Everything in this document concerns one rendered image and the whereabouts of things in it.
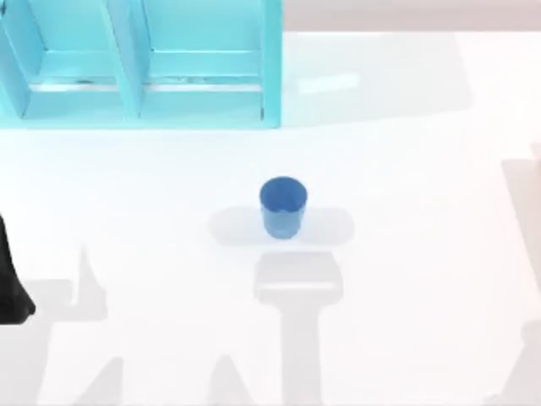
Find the light blue rack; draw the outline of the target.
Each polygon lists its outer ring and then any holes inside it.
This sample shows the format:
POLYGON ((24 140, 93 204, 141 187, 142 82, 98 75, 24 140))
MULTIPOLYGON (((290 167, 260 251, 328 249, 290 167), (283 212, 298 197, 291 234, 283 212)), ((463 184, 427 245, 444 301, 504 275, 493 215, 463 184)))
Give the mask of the light blue rack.
POLYGON ((281 125, 284 0, 0 0, 0 129, 281 125))

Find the blue cup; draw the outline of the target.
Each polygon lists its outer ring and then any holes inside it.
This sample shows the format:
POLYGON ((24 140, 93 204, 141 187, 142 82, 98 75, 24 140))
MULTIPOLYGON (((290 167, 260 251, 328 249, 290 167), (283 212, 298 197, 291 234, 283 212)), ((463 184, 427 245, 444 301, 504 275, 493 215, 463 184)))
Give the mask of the blue cup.
POLYGON ((308 201, 308 191, 298 179, 279 176, 260 188, 260 208, 265 231, 274 239, 298 234, 308 201))

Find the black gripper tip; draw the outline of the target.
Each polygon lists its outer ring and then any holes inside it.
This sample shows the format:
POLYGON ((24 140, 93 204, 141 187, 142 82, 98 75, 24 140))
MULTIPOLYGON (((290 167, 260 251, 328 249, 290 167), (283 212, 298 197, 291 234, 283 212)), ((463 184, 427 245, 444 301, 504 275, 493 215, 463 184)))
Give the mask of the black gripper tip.
POLYGON ((0 215, 0 326, 23 324, 35 312, 36 305, 15 271, 5 222, 0 215))

